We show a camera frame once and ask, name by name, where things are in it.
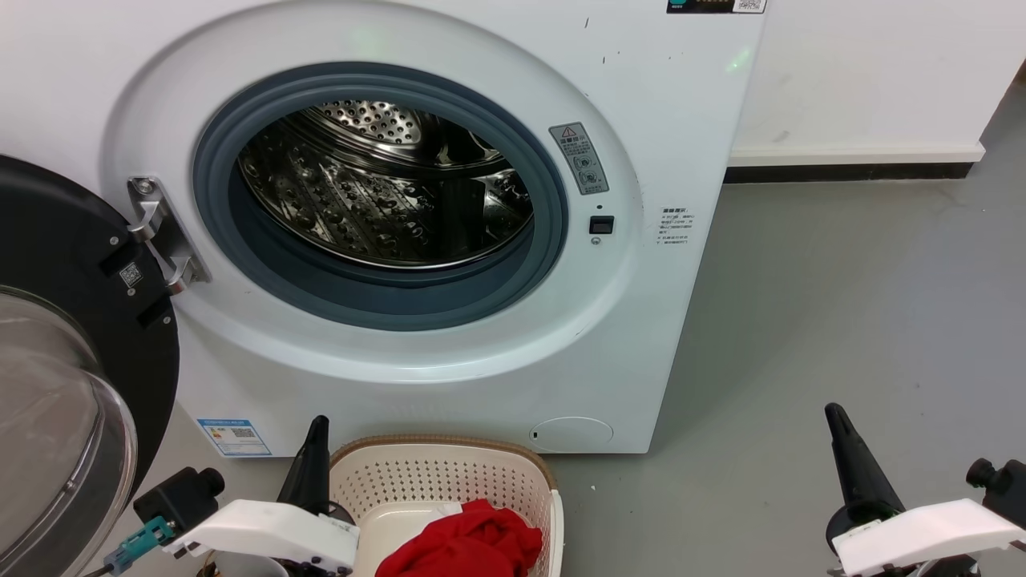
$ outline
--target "brown basket rim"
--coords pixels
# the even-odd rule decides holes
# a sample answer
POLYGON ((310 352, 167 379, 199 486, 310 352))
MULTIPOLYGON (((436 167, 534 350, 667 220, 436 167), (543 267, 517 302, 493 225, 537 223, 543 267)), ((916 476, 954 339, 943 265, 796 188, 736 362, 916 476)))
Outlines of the brown basket rim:
POLYGON ((360 449, 366 449, 368 447, 379 445, 452 445, 513 453, 514 455, 519 455, 520 457, 530 461, 532 465, 542 471, 542 474, 545 476, 545 482, 549 484, 549 490, 556 490, 556 478, 552 475, 552 471, 549 470, 548 465, 545 464, 545 461, 538 453, 513 443, 486 440, 470 436, 446 434, 385 434, 378 436, 365 436, 363 438, 358 438, 336 451, 334 454, 331 455, 331 468, 334 468, 334 465, 346 455, 355 453, 360 449))

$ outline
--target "laundry basket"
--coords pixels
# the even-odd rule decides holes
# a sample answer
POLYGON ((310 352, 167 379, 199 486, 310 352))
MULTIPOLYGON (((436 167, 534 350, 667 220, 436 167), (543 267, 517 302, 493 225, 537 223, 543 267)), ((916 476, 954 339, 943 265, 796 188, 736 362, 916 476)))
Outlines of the laundry basket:
POLYGON ((331 457, 331 500, 360 528, 353 577, 373 577, 382 561, 439 518, 443 503, 487 499, 542 530, 530 577, 558 577, 563 506, 541 457, 505 443, 458 436, 363 438, 331 457))

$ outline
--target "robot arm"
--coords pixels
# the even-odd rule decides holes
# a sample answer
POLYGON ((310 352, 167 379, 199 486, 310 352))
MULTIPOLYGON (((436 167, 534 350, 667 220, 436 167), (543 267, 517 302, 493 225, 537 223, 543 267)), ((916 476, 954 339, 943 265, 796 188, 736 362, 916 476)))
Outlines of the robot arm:
POLYGON ((275 559, 303 577, 349 575, 360 530, 328 499, 327 433, 327 418, 314 419, 278 502, 238 499, 219 510, 225 482, 218 471, 187 467, 168 477, 135 499, 145 527, 89 577, 121 575, 158 546, 175 559, 219 550, 275 559))
POLYGON ((986 488, 983 504, 970 499, 906 510, 844 410, 826 408, 844 505, 827 525, 827 542, 847 577, 979 575, 971 553, 1026 547, 1026 465, 1000 471, 977 461, 966 482, 986 488))

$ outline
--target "black baseboard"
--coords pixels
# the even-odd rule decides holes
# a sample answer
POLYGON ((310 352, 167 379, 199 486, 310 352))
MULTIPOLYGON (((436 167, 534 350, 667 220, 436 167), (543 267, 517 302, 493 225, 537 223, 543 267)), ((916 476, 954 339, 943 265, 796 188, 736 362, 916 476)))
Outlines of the black baseboard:
POLYGON ((723 184, 964 179, 975 162, 731 166, 723 184))

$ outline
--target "metal hinge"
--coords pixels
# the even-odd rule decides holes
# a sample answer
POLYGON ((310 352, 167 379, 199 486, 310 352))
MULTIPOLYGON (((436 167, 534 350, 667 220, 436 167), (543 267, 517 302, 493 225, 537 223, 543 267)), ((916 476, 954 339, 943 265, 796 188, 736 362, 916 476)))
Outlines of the metal hinge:
POLYGON ((128 233, 147 243, 160 261, 167 290, 177 295, 193 282, 208 282, 210 278, 174 218, 160 182, 153 177, 128 179, 128 197, 140 218, 139 224, 128 226, 128 233))

